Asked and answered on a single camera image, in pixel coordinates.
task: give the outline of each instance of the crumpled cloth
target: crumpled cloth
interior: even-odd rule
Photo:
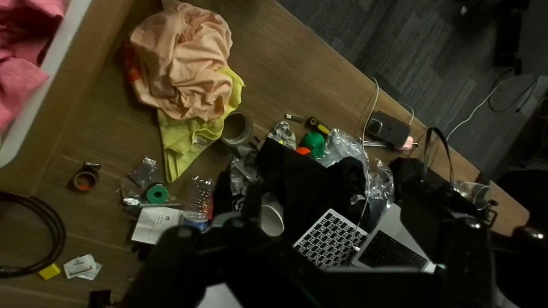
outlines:
[[[38,66],[64,13],[64,0],[0,2],[0,134],[48,79]]]
[[[134,30],[131,45],[144,71],[132,81],[141,103],[175,120],[208,122],[227,114],[233,81],[221,69],[233,42],[221,16],[168,6]]]
[[[221,119],[204,122],[201,119],[179,122],[158,112],[161,141],[165,148],[165,170],[168,184],[180,179],[187,168],[223,136],[225,119],[242,103],[244,81],[230,67],[220,71],[233,81],[232,96]]]

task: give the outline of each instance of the green object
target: green object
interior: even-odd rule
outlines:
[[[151,204],[167,204],[170,201],[170,191],[161,184],[153,185],[148,189],[146,199]]]
[[[326,137],[319,132],[309,132],[304,137],[302,146],[309,148],[314,158],[322,158],[326,151]]]

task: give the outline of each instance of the green cloth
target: green cloth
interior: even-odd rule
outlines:
[[[232,78],[233,90],[221,119],[211,122],[201,119],[179,122],[165,112],[158,112],[168,184],[179,180],[194,160],[223,136],[225,119],[240,107],[242,90],[245,88],[244,81],[230,67],[225,67],[223,74]]]

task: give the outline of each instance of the wooden table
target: wooden table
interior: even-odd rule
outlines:
[[[93,47],[96,38],[95,25],[103,23],[105,16],[124,19],[124,11],[112,13],[107,2],[95,4],[88,26],[81,30],[86,42],[79,42],[71,59],[78,60],[78,52]],[[158,0],[139,0],[129,14],[124,31],[119,35],[112,57],[105,64],[91,95],[81,103],[81,112],[72,126],[72,136],[60,149],[60,156],[47,161],[45,177],[36,185],[36,196],[52,204],[64,218],[69,232],[69,244],[60,257],[60,264],[84,254],[93,254],[102,262],[103,273],[95,283],[67,281],[66,278],[43,283],[30,276],[14,281],[0,281],[0,307],[84,307],[88,293],[93,290],[114,290],[120,298],[129,286],[129,280],[139,269],[137,257],[131,254],[129,233],[132,221],[120,206],[120,179],[134,170],[144,156],[161,161],[160,131],[149,108],[141,107],[129,88],[119,67],[117,50],[120,42],[146,16],[160,11]],[[338,55],[328,43],[307,30],[297,18],[286,13],[274,0],[196,0],[194,4],[220,13],[233,31],[235,47],[230,66],[244,78],[247,90],[244,93],[242,114],[256,122],[256,136],[266,132],[285,114],[316,115],[331,127],[343,129],[350,134],[360,134],[364,122],[372,108],[376,86],[360,71]],[[55,114],[52,103],[42,122],[54,124]],[[382,93],[379,110],[408,120],[410,114],[393,98]],[[420,137],[425,126],[417,120],[413,136]],[[48,137],[47,127],[35,129],[30,141],[36,143]],[[374,158],[389,161],[396,153],[372,151]],[[459,180],[475,180],[478,170],[463,156],[453,153],[456,177]],[[11,175],[33,172],[40,158],[26,151],[23,158],[11,167]],[[447,163],[439,156],[434,168],[446,175]],[[84,161],[103,165],[102,182],[91,194],[74,194],[67,191],[67,182]],[[175,197],[184,203],[196,203],[196,187],[192,177],[216,179],[230,161],[228,151],[216,144],[208,149],[191,170],[172,185]],[[0,189],[18,187],[0,182]],[[528,221],[525,211],[514,199],[494,185],[494,199],[499,201],[499,221],[494,226],[497,233],[511,235],[516,226]],[[30,262],[33,252],[45,250],[43,226],[18,208],[0,213],[0,261]]]

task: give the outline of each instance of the metal grate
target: metal grate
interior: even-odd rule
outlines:
[[[317,268],[328,269],[348,262],[355,254],[355,247],[362,247],[365,238],[367,232],[329,209],[293,249]]]

